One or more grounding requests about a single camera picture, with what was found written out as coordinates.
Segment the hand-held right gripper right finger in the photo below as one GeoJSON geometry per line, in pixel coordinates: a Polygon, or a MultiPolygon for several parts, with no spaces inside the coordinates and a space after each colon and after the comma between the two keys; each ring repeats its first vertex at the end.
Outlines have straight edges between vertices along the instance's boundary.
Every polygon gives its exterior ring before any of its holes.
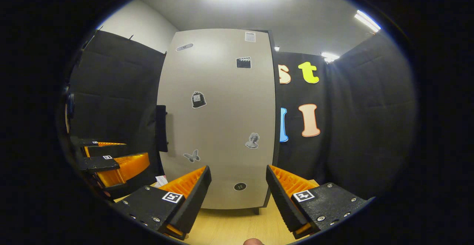
{"type": "Polygon", "coordinates": [[[317,184],[273,165],[266,182],[279,213],[294,238],[319,235],[344,223],[373,201],[333,182],[317,184]]]}

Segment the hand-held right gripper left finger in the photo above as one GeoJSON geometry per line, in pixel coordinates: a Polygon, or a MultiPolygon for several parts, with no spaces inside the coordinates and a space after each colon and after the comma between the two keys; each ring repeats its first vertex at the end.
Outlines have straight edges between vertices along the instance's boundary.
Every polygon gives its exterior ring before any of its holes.
{"type": "Polygon", "coordinates": [[[159,188],[143,186],[111,207],[144,228],[183,241],[194,226],[211,181],[206,165],[159,188]]]}

